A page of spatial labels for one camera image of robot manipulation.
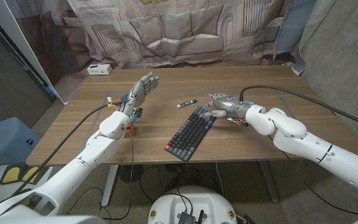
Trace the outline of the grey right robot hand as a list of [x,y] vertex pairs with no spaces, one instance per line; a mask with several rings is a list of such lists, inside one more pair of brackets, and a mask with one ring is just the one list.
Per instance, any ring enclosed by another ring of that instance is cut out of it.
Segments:
[[228,96],[224,93],[212,93],[207,94],[207,97],[211,98],[212,101],[207,103],[205,107],[215,106],[218,110],[212,110],[206,113],[201,113],[199,117],[217,117],[222,118],[227,114],[236,115],[240,119],[246,117],[248,110],[254,105],[253,103],[246,103],[245,101],[240,101],[238,97]]

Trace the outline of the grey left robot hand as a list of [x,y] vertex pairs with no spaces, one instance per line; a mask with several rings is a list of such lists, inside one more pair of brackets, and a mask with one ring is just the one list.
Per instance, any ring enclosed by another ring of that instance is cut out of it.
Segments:
[[158,87],[159,81],[159,77],[153,76],[153,72],[144,75],[129,90],[127,100],[119,111],[131,117],[135,110],[145,101],[145,97]]

